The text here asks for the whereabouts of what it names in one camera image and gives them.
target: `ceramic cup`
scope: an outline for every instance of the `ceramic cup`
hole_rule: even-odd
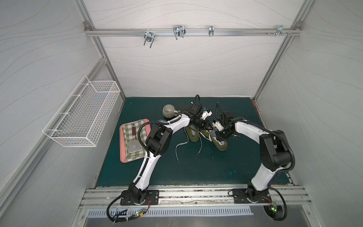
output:
[[[163,115],[166,118],[173,118],[178,115],[178,111],[175,110],[173,105],[167,104],[163,107]]]

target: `olive green sneaker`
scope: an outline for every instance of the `olive green sneaker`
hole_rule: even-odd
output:
[[[199,130],[199,133],[206,138],[207,140],[211,141],[216,145],[218,150],[225,151],[228,148],[228,143],[226,140],[218,141],[216,137],[215,130]]]
[[[195,125],[188,125],[185,127],[185,131],[192,142],[197,142],[199,140],[198,127]]]

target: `white shoelace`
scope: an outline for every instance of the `white shoelace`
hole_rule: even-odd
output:
[[[180,163],[180,162],[179,162],[178,154],[177,154],[177,152],[176,152],[177,147],[178,147],[179,145],[184,145],[184,144],[187,144],[187,143],[189,142],[189,137],[188,137],[187,131],[185,130],[185,127],[184,127],[184,132],[185,132],[185,135],[187,135],[188,141],[187,141],[187,142],[184,142],[184,143],[179,143],[179,144],[175,147],[175,155],[176,155],[176,159],[178,160],[178,163]],[[200,139],[200,149],[199,149],[198,154],[200,153],[200,151],[202,150],[202,147],[203,147],[202,138],[201,138],[201,137],[199,137],[199,139]]]

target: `white wire basket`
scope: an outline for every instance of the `white wire basket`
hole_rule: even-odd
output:
[[[80,93],[74,94],[74,90],[43,130],[44,134],[64,147],[95,147],[120,94],[115,81],[86,79],[83,81],[87,83],[80,82],[75,88],[81,90]],[[65,112],[61,112],[70,99],[74,101]]]

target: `spatula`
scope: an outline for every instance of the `spatula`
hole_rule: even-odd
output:
[[[127,147],[127,152],[129,154],[135,153],[138,151],[142,151],[142,146],[140,142],[136,139],[136,127],[135,124],[132,124],[132,140]]]

